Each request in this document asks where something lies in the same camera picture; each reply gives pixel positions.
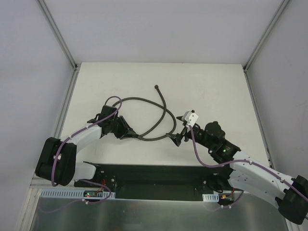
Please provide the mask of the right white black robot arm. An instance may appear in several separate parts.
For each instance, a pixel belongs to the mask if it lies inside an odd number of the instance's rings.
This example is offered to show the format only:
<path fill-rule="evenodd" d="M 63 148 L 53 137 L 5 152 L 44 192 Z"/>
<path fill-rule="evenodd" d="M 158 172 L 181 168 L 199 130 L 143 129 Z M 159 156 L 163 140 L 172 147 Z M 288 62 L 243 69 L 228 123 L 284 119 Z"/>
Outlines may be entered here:
<path fill-rule="evenodd" d="M 198 162 L 207 167 L 228 167 L 230 174 L 217 177 L 222 190 L 230 187 L 248 192 L 278 209 L 290 222 L 301 225 L 308 218 L 308 180 L 300 175 L 291 177 L 267 167 L 225 138 L 217 121 L 201 128 L 198 115 L 188 111 L 178 117 L 183 122 L 181 133 L 166 134 L 176 146 L 192 140 Z"/>

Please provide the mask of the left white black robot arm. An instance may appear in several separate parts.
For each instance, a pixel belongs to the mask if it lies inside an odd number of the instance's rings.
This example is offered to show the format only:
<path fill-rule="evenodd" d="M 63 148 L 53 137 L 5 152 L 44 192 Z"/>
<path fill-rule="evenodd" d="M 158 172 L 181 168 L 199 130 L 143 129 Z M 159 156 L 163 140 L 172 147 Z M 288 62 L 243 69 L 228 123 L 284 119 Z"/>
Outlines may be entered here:
<path fill-rule="evenodd" d="M 72 135 L 60 139 L 49 137 L 42 148 L 37 163 L 36 176 L 66 186 L 73 180 L 85 180 L 91 187 L 101 184 L 102 176 L 94 164 L 77 162 L 77 153 L 90 143 L 113 133 L 120 140 L 137 138 L 137 133 L 128 125 L 118 109 L 104 105 L 94 119 Z"/>

